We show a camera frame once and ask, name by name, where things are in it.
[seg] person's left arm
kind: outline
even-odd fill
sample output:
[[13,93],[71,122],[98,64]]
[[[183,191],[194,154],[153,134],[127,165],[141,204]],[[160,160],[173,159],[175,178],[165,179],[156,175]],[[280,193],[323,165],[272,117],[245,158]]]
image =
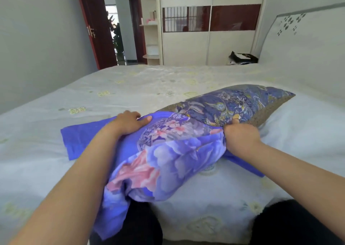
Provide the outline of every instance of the person's left arm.
[[152,119],[139,117],[125,111],[103,127],[9,245],[87,244],[118,139]]

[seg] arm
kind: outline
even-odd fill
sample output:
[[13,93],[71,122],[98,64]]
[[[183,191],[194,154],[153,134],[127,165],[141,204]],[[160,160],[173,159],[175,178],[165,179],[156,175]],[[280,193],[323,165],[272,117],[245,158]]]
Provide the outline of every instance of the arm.
[[345,241],[345,178],[261,142],[257,128],[226,125],[227,148],[281,186]]
[[137,121],[139,117],[125,111],[102,128],[10,245],[87,244],[118,139],[152,119]]

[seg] door handle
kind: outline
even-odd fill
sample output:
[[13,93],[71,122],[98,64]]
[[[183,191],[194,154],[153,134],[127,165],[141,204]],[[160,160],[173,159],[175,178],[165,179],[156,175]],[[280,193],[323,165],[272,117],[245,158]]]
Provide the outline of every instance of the door handle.
[[90,25],[88,25],[86,27],[86,29],[87,29],[87,32],[88,32],[89,36],[91,36],[93,38],[96,38],[95,30],[93,28],[91,28]]

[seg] white box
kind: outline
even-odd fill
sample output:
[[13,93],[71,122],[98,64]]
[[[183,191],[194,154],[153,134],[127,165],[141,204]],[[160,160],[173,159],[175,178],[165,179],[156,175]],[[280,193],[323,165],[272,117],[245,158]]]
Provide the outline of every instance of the white box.
[[159,55],[158,45],[146,45],[146,54]]

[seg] person's right arm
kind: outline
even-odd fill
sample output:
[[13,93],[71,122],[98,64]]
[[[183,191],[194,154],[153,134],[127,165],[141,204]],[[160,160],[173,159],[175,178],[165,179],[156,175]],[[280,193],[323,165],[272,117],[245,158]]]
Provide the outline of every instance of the person's right arm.
[[235,122],[224,127],[227,149],[281,186],[345,241],[345,178],[265,145],[257,128]]

